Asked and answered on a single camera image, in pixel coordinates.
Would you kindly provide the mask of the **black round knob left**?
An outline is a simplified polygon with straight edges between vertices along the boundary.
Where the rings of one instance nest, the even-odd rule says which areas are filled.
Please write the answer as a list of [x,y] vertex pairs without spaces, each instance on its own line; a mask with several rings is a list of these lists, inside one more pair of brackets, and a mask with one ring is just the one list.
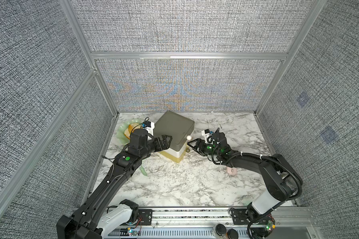
[[226,227],[223,224],[217,224],[213,228],[214,234],[217,238],[222,239],[226,234]]

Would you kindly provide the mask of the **pink computer mouse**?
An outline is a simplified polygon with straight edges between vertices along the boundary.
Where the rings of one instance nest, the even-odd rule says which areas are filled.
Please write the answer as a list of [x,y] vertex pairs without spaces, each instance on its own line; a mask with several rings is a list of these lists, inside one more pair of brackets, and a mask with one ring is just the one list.
[[237,174],[237,168],[227,167],[226,171],[229,175],[236,175]]

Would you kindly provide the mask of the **grey three-drawer storage box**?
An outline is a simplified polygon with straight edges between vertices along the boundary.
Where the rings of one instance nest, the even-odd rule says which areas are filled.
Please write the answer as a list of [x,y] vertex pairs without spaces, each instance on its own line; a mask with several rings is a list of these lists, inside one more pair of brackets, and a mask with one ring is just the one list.
[[172,111],[166,111],[155,122],[153,130],[154,136],[169,135],[172,137],[169,149],[161,151],[160,154],[175,163],[180,163],[185,156],[187,142],[192,140],[194,125],[194,120]]

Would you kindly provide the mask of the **green scalloped glass plate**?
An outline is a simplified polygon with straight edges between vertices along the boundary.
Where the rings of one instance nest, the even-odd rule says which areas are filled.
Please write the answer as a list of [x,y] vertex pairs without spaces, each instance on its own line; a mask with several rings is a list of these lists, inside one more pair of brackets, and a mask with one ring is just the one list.
[[134,126],[142,122],[142,119],[130,119],[122,122],[120,126],[117,127],[116,138],[120,141],[122,145],[129,143],[129,129],[132,129]]

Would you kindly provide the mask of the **black round knob right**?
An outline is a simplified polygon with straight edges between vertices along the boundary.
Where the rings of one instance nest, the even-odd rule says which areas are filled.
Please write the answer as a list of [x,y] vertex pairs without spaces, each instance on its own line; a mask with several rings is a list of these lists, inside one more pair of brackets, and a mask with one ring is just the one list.
[[238,239],[239,234],[235,229],[229,229],[226,233],[228,239]]

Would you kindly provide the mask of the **black round knob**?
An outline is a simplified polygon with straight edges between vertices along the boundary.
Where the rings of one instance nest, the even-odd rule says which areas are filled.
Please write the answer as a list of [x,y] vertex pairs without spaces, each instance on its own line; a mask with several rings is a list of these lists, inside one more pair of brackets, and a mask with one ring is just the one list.
[[226,227],[223,224],[217,224],[213,228],[214,234],[217,238],[222,239],[226,234]]
[[228,239],[238,239],[239,234],[235,229],[229,229],[226,233]]

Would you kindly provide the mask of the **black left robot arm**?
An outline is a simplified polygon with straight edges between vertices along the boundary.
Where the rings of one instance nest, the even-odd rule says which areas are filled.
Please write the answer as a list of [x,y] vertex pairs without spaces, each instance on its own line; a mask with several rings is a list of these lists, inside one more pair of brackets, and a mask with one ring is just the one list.
[[59,239],[101,239],[105,229],[99,226],[104,210],[124,183],[154,152],[170,148],[173,137],[152,136],[145,129],[130,135],[126,149],[115,156],[113,165],[92,195],[71,215],[62,216],[57,224]]

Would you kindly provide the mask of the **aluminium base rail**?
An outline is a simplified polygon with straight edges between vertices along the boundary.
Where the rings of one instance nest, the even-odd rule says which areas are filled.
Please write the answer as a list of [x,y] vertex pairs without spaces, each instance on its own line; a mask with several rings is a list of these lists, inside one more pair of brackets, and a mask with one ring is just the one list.
[[[103,239],[218,239],[214,226],[223,224],[226,232],[235,229],[239,239],[248,239],[247,224],[234,224],[230,209],[244,207],[145,207],[152,210],[151,222],[136,228],[127,225],[110,225],[104,212],[100,227],[105,229]],[[323,234],[308,207],[281,206],[271,213],[275,227],[270,239],[322,239]]]

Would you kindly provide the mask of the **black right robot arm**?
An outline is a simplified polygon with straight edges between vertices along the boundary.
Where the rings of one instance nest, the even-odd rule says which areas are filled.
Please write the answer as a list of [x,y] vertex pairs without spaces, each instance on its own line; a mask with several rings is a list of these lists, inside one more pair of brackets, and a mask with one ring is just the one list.
[[243,215],[251,239],[268,237],[275,227],[271,213],[285,202],[302,195],[302,178],[281,154],[267,156],[235,150],[219,130],[206,139],[189,141],[187,145],[215,165],[242,168],[261,175],[266,189],[248,204]]

